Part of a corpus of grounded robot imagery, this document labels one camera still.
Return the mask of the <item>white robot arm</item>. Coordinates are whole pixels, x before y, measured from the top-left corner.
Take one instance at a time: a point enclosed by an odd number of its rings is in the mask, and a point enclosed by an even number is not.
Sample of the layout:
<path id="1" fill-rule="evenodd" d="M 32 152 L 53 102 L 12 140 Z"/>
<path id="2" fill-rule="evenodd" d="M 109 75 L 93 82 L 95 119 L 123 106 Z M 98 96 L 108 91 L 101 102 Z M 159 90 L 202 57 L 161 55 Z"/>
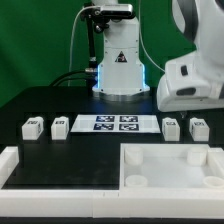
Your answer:
<path id="1" fill-rule="evenodd" d="M 224 0 L 171 0 L 174 21 L 196 50 L 166 63 L 157 102 L 215 104 L 224 99 Z M 109 99 L 145 94 L 139 59 L 140 22 L 130 4 L 92 0 L 94 24 L 104 35 L 104 57 L 93 93 Z"/>

